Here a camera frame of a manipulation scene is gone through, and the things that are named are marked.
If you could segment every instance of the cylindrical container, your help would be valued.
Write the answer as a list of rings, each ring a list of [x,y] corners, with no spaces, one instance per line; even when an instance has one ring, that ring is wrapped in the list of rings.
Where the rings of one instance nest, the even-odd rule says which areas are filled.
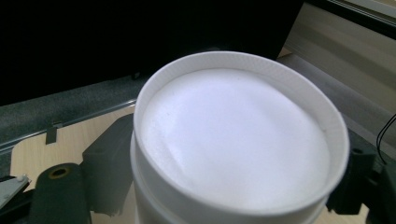
[[[313,223],[348,153],[341,114],[301,74],[244,52],[188,55],[136,101],[139,222]]]

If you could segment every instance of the black wire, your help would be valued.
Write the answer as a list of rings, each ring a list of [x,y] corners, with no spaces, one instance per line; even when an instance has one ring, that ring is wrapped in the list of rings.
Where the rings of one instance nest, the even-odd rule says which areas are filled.
[[[381,161],[384,162],[384,164],[387,164],[387,162],[384,160],[384,158],[382,158],[381,155],[381,141],[382,138],[384,137],[385,132],[387,131],[387,129],[389,128],[389,126],[396,120],[396,114],[392,116],[392,118],[390,118],[390,120],[388,120],[387,124],[385,124],[385,126],[381,129],[381,131],[379,132],[378,136],[376,137],[376,150],[378,152],[378,156],[379,158],[381,158]]]

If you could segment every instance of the wooden surface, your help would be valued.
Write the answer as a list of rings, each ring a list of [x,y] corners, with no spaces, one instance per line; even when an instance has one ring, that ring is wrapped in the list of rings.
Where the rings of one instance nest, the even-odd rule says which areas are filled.
[[[35,186],[37,177],[53,165],[82,162],[82,152],[100,136],[118,118],[134,113],[129,106],[93,119],[58,130],[56,143],[46,145],[46,135],[40,134],[19,142],[12,150],[11,175],[27,175],[31,180],[28,189]],[[364,224],[368,209],[363,206],[358,216],[339,216],[323,209],[315,224]],[[118,216],[108,217],[92,213],[92,223],[134,223],[134,186],[125,200],[124,212]]]

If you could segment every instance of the white liquid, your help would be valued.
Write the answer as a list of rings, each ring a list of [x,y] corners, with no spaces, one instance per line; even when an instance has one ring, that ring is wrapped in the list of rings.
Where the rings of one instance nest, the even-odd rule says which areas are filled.
[[[329,170],[316,122],[249,72],[178,77],[151,99],[141,126],[145,149],[172,181],[231,208],[303,202],[323,187]]]

